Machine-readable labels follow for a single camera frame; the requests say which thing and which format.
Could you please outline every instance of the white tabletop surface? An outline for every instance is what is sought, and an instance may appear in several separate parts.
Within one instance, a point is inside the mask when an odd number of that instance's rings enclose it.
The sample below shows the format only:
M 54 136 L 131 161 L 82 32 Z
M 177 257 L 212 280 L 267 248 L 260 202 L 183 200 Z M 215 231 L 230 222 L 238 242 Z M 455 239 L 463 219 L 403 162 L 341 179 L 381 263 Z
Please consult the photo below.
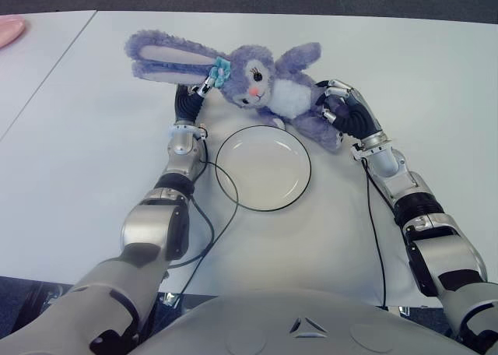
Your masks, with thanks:
M 135 79 L 123 52 L 140 29 L 160 29 L 221 51 L 263 44 L 278 57 L 319 41 L 307 73 L 359 88 L 395 147 L 422 174 L 480 250 L 498 281 L 498 31 L 474 23 L 342 16 L 98 12 L 0 143 L 0 275 L 74 283 L 120 252 L 121 224 L 167 163 L 174 86 Z M 209 94 L 199 119 L 212 156 L 250 112 Z M 241 209 L 188 293 L 286 286 L 379 304 L 381 270 L 366 207 L 365 177 L 345 141 L 331 155 L 304 137 L 307 192 L 276 213 Z M 231 202 L 205 174 L 199 204 L 219 229 Z M 437 306 L 416 289 L 399 229 L 373 194 L 388 304 Z M 195 255 L 208 239 L 191 211 Z M 191 267 L 161 290 L 179 291 Z
M 23 15 L 23 34 L 0 48 L 0 138 L 94 13 Z

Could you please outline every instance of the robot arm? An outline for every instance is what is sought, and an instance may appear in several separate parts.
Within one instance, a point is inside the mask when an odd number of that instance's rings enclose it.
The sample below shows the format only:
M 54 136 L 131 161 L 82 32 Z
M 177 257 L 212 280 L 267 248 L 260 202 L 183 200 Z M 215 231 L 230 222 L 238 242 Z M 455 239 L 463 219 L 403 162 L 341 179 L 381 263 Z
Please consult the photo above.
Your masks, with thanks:
M 39 318 L 0 341 L 0 353 L 119 355 L 136 346 L 168 265 L 188 248 L 188 203 L 204 158 L 205 130 L 195 119 L 211 85 L 207 78 L 192 93 L 179 87 L 167 167 L 128 214 L 121 255 L 101 262 Z
M 437 297 L 466 346 L 479 353 L 498 350 L 498 285 L 487 282 L 484 262 L 454 219 L 443 211 L 424 180 L 408 169 L 403 155 L 392 149 L 358 90 L 338 80 L 325 86 L 317 104 L 339 131 L 360 140 L 352 147 L 356 160 L 367 161 L 374 184 L 387 199 L 402 231 L 410 268 L 419 290 Z M 340 97 L 349 108 L 342 118 L 327 108 Z

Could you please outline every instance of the bunny eye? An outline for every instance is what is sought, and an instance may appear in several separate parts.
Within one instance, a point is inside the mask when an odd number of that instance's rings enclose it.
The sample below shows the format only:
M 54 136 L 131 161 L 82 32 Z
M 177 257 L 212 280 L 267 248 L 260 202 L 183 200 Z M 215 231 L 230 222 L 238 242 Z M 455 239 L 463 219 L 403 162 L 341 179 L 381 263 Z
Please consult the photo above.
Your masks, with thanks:
M 251 73 L 252 73 L 252 77 L 253 77 L 254 81 L 262 81 L 263 80 L 263 75 L 261 74 L 261 72 L 258 71 L 258 69 L 256 67 L 254 67 L 251 70 Z

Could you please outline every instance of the stuffed bunny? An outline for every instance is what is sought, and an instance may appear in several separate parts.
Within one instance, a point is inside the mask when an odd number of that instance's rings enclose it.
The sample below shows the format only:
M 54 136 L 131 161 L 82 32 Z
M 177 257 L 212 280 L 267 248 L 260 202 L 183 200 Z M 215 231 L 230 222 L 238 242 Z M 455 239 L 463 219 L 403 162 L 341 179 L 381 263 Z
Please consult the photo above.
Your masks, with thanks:
M 184 85 L 198 85 L 215 64 L 228 63 L 226 81 L 219 87 L 229 102 L 243 109 L 255 109 L 264 124 L 284 128 L 293 125 L 302 135 L 336 151 L 342 133 L 320 116 L 315 101 L 323 90 L 302 73 L 320 58 L 318 43 L 304 44 L 287 51 L 276 62 L 266 47 L 244 45 L 230 54 L 156 30 L 141 31 L 130 37 L 125 50 L 135 60 L 135 76 Z M 347 113 L 337 102 L 332 111 Z

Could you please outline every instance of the pink object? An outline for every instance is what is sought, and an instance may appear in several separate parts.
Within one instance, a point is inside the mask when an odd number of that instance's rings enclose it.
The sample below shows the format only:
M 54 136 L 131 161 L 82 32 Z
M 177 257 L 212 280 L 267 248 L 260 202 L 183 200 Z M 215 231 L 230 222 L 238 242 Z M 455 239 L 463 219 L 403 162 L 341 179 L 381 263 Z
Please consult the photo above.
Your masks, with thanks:
M 24 18 L 19 15 L 0 16 L 0 47 L 13 42 L 26 27 Z
M 256 87 L 249 88 L 249 94 L 253 97 L 257 96 L 258 95 L 258 88 L 256 88 Z

